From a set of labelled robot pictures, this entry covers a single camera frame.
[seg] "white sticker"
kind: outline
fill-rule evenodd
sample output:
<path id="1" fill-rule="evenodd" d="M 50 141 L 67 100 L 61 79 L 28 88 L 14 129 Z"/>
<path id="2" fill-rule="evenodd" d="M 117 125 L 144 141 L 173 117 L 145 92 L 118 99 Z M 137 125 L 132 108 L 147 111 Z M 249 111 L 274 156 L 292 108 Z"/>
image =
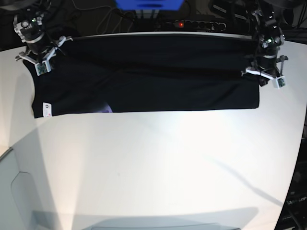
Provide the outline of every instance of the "white sticker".
<path id="1" fill-rule="evenodd" d="M 43 116 L 44 116 L 44 117 L 50 117 L 50 116 L 52 116 L 51 104 L 49 104 L 49 103 L 43 103 Z"/>

